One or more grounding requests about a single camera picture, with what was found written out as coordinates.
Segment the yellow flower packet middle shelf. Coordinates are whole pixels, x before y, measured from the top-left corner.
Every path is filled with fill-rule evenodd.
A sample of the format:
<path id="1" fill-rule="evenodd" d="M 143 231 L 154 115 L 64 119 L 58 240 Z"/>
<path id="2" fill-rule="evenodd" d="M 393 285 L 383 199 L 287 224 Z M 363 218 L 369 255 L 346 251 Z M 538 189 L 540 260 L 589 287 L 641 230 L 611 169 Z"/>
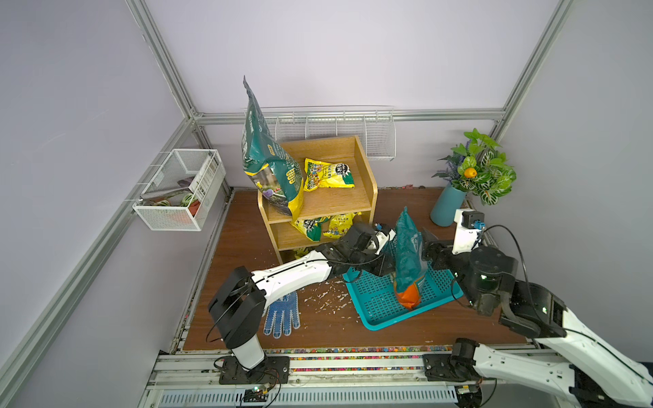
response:
<path id="1" fill-rule="evenodd" d="M 360 212 L 351 212 L 350 214 L 340 214 L 331 217 L 322 235 L 329 239 L 342 238 L 361 215 Z"/>

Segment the yellow fertilizer packet top shelf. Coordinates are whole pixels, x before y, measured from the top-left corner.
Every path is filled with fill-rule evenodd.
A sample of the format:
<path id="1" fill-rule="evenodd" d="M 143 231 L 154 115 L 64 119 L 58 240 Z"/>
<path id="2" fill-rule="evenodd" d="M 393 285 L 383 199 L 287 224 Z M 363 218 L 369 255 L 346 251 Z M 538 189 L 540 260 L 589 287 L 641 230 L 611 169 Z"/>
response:
<path id="1" fill-rule="evenodd" d="M 319 188 L 352 189 L 355 180 L 350 167 L 346 163 L 325 163 L 309 158 L 305 159 L 304 191 L 310 192 Z"/>

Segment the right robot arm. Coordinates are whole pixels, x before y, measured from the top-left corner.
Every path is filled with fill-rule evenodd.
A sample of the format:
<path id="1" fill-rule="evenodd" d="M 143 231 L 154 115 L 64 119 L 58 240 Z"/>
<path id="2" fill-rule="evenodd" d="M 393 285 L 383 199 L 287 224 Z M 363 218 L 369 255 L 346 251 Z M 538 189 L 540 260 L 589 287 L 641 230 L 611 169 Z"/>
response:
<path id="1" fill-rule="evenodd" d="M 608 345 L 548 289 L 517 279 L 517 259 L 494 246 L 456 254 L 438 241 L 428 242 L 423 256 L 432 266 L 454 274 L 469 306 L 479 315 L 498 311 L 501 325 L 564 359 L 532 360 L 459 338 L 450 355 L 423 358 L 428 380 L 503 379 L 581 407 L 652 405 L 652 366 Z"/>

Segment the dark green yellow fertilizer bag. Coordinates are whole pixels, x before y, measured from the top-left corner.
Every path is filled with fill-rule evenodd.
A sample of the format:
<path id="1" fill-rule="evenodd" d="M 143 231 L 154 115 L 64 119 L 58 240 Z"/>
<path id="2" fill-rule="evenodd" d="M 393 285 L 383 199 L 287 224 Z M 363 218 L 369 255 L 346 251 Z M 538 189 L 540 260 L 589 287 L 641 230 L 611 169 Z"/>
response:
<path id="1" fill-rule="evenodd" d="M 248 83 L 244 82 L 243 87 L 248 96 L 241 138 L 243 171 L 272 207 L 296 220 L 304 205 L 301 166 L 272 136 Z"/>

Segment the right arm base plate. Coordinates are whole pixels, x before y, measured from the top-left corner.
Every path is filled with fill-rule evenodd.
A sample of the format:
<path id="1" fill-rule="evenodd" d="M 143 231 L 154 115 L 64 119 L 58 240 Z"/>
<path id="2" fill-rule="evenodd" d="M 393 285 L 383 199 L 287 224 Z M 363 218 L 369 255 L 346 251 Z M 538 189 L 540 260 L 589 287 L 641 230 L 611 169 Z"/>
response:
<path id="1" fill-rule="evenodd" d="M 423 355 L 424 375 L 429 382 L 478 382 L 481 375 L 474 370 L 474 360 L 459 355 Z"/>

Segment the teal orange soil bag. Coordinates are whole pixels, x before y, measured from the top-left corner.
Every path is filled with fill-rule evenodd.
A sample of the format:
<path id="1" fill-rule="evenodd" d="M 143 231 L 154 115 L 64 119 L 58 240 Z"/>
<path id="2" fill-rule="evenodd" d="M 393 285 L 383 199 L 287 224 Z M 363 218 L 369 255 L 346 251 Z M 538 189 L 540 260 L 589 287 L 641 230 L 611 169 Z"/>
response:
<path id="1" fill-rule="evenodd" d="M 421 286 L 429 263 L 423 257 L 422 233 L 407 207 L 396 222 L 395 262 L 394 290 L 397 301 L 406 309 L 415 309 L 421 303 Z"/>

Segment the artificial green plant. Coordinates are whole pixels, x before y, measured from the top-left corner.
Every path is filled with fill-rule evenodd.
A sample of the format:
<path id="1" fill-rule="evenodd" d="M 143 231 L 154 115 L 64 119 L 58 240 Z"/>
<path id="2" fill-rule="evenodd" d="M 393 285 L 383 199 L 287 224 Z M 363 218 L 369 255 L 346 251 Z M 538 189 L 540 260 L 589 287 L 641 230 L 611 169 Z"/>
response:
<path id="1" fill-rule="evenodd" d="M 478 129 L 464 132 L 466 143 L 452 147 L 441 160 L 446 167 L 433 175 L 452 187 L 478 197 L 483 205 L 493 206 L 506 197 L 517 180 L 515 169 L 501 152 L 500 144 Z"/>

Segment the wooden three-tier shelf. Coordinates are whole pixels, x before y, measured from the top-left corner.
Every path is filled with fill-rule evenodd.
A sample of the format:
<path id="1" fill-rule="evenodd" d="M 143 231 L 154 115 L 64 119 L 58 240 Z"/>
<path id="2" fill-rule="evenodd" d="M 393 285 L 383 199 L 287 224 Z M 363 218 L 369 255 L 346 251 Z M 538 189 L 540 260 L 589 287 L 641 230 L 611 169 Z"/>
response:
<path id="1" fill-rule="evenodd" d="M 355 180 L 352 189 L 319 188 L 305 192 L 301 219 L 360 213 L 363 221 L 372 223 L 378 185 L 362 142 L 357 136 L 290 141 L 282 143 L 281 147 L 299 163 L 304 163 L 307 158 L 327 163 L 344 163 L 350 168 Z M 316 246 L 316 243 L 291 226 L 292 219 L 274 209 L 261 193 L 258 193 L 258 208 L 278 262 L 291 259 L 295 249 Z"/>

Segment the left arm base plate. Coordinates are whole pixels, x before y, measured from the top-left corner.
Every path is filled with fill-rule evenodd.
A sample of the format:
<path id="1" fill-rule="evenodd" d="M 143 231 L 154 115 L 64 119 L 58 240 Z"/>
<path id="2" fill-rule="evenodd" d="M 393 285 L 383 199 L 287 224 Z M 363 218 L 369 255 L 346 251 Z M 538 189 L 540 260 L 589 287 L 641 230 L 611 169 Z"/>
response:
<path id="1" fill-rule="evenodd" d="M 214 361 L 221 385 L 286 384 L 290 374 L 289 357 L 265 357 L 253 369 L 244 368 L 233 355 Z"/>

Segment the yellow green packet shelf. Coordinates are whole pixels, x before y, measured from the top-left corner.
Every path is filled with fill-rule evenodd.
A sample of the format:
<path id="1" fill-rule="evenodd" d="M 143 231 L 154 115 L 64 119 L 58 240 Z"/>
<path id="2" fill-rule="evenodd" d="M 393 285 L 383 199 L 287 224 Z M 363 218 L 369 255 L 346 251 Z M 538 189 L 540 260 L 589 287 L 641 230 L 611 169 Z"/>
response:
<path id="1" fill-rule="evenodd" d="M 312 242 L 321 241 L 322 225 L 329 221 L 329 217 L 319 217 L 316 219 L 297 219 L 291 222 L 300 234 Z"/>

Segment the teal plastic basket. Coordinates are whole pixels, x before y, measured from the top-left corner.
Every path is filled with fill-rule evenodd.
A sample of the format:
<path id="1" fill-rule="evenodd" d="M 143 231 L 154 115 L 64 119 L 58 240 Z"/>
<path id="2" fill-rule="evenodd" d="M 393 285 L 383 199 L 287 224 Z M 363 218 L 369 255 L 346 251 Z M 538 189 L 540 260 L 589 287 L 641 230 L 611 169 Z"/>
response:
<path id="1" fill-rule="evenodd" d="M 370 331 L 393 326 L 464 296 L 450 270 L 435 270 L 433 267 L 428 268 L 420 284 L 420 303 L 413 309 L 400 304 L 389 275 L 378 277 L 351 269 L 344 279 L 355 310 Z"/>

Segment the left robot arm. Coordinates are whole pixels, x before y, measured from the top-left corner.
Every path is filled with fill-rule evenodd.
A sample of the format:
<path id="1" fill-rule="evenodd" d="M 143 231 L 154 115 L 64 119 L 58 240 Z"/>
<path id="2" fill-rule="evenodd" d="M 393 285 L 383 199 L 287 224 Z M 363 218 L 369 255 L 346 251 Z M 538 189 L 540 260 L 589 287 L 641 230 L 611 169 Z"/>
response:
<path id="1" fill-rule="evenodd" d="M 342 238 L 316 246 L 302 258 L 267 270 L 238 267 L 208 303 L 214 328 L 245 371 L 260 369 L 267 357 L 257 332 L 274 302 L 352 270 L 389 275 L 396 267 L 386 248 L 395 238 L 395 230 L 387 224 L 355 223 Z"/>

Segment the aluminium rail frame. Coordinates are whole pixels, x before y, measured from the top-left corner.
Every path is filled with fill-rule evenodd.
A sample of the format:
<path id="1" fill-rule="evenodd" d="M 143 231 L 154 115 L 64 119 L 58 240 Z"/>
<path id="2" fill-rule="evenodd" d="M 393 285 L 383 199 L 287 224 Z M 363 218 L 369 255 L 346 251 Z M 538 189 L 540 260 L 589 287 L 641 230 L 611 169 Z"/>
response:
<path id="1" fill-rule="evenodd" d="M 270 350 L 280 371 L 252 384 L 227 380 L 225 350 L 162 355 L 141 407 L 566 407 L 560 397 L 507 379 L 430 382 L 424 356 L 444 347 Z"/>

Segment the teal vase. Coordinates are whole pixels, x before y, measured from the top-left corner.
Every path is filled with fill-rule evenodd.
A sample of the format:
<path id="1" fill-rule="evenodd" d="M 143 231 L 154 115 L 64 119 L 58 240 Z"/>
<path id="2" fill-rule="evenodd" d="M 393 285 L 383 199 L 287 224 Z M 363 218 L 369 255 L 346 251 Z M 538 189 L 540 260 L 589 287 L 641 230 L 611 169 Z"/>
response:
<path id="1" fill-rule="evenodd" d="M 431 221 L 440 227 L 450 226 L 454 222 L 457 209 L 463 205 L 466 195 L 465 191 L 457 189 L 452 184 L 447 185 L 430 213 Z"/>

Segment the blue dotted work glove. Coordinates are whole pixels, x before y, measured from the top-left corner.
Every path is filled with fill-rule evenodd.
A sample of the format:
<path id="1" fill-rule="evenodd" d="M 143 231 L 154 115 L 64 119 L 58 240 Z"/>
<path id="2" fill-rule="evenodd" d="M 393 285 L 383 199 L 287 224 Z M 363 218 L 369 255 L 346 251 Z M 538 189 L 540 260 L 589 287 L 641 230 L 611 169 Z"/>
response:
<path id="1" fill-rule="evenodd" d="M 291 292 L 275 301 L 267 309 L 264 324 L 265 336 L 279 339 L 290 336 L 300 328 L 299 298 L 297 292 Z"/>

